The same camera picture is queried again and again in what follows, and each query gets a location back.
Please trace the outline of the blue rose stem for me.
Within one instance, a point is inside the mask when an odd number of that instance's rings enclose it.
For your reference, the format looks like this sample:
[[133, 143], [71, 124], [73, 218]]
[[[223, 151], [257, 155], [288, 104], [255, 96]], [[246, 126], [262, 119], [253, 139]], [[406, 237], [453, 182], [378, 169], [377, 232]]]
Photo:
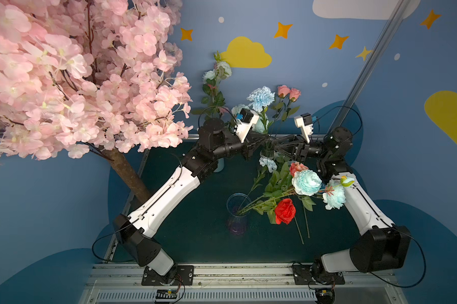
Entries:
[[[241, 113], [242, 109], [250, 110], [251, 107], [247, 106], [247, 105], [239, 104], [239, 105], [233, 107], [231, 109], [231, 112], [232, 112], [233, 116], [235, 118], [237, 118], [237, 116]], [[263, 110], [258, 112], [258, 115], [260, 116], [260, 118], [259, 118], [258, 122], [256, 123], [256, 125], [252, 127], [253, 131], [260, 133], [260, 134], [264, 134], [266, 132], [266, 125], [262, 121], [262, 112], [263, 112]]]
[[[288, 162], [289, 163], [289, 167], [290, 167], [290, 174], [293, 176], [296, 172], [302, 172], [302, 171], [305, 171], [305, 170], [308, 170], [309, 168], [307, 166], [305, 166], [304, 163], [300, 163], [298, 161], [294, 161], [292, 159], [290, 159], [287, 155], [281, 155], [281, 158], [282, 158], [282, 162], [283, 163], [286, 163]], [[308, 225], [308, 217], [307, 217], [307, 214], [306, 214], [306, 211], [307, 211], [307, 208], [306, 208], [306, 205], [305, 205], [305, 199], [302, 195], [298, 195], [297, 192], [294, 190], [293, 191], [293, 196], [297, 196], [298, 199], [302, 202], [303, 204], [303, 214], [304, 214], [304, 222], [306, 224], [306, 231], [307, 231], [307, 237], [310, 238], [310, 235], [309, 235], [309, 225]]]

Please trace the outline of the blue flower bunch purple vase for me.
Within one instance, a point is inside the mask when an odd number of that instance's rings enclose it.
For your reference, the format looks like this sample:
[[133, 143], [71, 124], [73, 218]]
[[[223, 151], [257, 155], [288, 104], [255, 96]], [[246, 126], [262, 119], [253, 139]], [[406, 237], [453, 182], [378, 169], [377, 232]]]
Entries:
[[[306, 171], [297, 172], [293, 178], [293, 186], [298, 195], [302, 195], [305, 202], [312, 204], [312, 197], [321, 198], [327, 210], [339, 209], [346, 203], [345, 189], [352, 186], [356, 179], [350, 176], [342, 176], [324, 183], [318, 177], [316, 172], [308, 169]], [[248, 213], [247, 205], [242, 211], [242, 214]]]

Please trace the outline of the pink rose stem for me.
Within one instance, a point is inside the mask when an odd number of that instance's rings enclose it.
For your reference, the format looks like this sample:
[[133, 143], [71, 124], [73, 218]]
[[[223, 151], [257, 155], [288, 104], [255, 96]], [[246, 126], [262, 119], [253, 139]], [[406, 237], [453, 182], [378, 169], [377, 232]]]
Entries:
[[283, 122], [297, 113], [300, 106], [295, 106], [297, 100], [301, 97], [301, 91], [296, 88], [290, 88], [286, 85], [277, 87], [275, 102], [270, 106], [274, 111], [271, 116], [270, 133], [277, 135]]

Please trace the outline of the purple ribbed glass vase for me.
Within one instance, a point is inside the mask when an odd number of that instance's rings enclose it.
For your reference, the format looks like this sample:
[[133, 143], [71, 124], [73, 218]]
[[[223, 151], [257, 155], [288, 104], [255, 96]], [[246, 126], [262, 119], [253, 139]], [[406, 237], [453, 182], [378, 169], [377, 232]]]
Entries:
[[243, 193], [234, 193], [227, 200], [228, 219], [226, 227], [236, 236], [243, 235], [247, 231], [248, 215], [241, 211], [250, 204], [251, 200]]

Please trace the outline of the clear ribbed glass vase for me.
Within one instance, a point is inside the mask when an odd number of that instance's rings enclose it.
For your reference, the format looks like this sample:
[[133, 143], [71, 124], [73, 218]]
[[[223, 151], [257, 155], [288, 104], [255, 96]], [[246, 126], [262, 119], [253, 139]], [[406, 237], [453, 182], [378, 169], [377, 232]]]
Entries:
[[272, 174], [277, 170], [277, 158], [278, 154], [274, 150], [273, 146], [270, 143], [263, 144], [263, 147], [260, 151], [259, 159], [259, 169], [261, 172], [269, 172]]

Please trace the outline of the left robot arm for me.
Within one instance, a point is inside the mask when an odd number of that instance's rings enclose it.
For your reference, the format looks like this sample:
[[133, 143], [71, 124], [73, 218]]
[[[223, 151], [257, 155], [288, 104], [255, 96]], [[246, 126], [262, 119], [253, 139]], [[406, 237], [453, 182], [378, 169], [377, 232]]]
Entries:
[[166, 183], [138, 209], [115, 218], [116, 239], [139, 266], [161, 277], [172, 277], [175, 262], [154, 240], [157, 230], [184, 197], [217, 169], [219, 159], [237, 154], [248, 159], [267, 140], [266, 135], [252, 130], [259, 119], [254, 111], [239, 114], [234, 131], [228, 130], [221, 119], [205, 121], [199, 128], [197, 143]]

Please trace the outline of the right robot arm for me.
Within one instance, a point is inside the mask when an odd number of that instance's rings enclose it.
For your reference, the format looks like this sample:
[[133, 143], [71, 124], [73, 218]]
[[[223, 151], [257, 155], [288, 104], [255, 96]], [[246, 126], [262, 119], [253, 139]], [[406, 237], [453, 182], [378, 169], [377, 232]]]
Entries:
[[[323, 141], [311, 142], [303, 136], [291, 135], [274, 140], [273, 145], [277, 152], [298, 162], [316, 159], [317, 174], [324, 183], [355, 177], [345, 161], [346, 153], [353, 147], [353, 135], [344, 127], [336, 127]], [[343, 190], [344, 206], [355, 221], [360, 238], [347, 250], [322, 255], [315, 272], [370, 273], [403, 267], [411, 242], [409, 230], [396, 226], [358, 181]]]

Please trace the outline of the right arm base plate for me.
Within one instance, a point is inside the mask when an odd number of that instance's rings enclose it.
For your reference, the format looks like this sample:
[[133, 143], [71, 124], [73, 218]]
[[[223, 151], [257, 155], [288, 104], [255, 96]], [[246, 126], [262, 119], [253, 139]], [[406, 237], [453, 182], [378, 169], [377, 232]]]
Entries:
[[291, 265], [296, 285], [344, 285], [345, 280], [341, 272], [326, 272], [318, 264], [293, 263]]

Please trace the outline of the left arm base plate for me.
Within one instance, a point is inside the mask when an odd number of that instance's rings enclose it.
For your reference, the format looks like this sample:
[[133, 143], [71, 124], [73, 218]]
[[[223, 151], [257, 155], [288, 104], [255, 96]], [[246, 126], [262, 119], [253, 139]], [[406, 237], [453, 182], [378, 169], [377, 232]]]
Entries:
[[175, 264], [165, 275], [160, 275], [146, 267], [142, 276], [142, 286], [171, 286], [180, 284], [191, 286], [194, 279], [194, 266]]

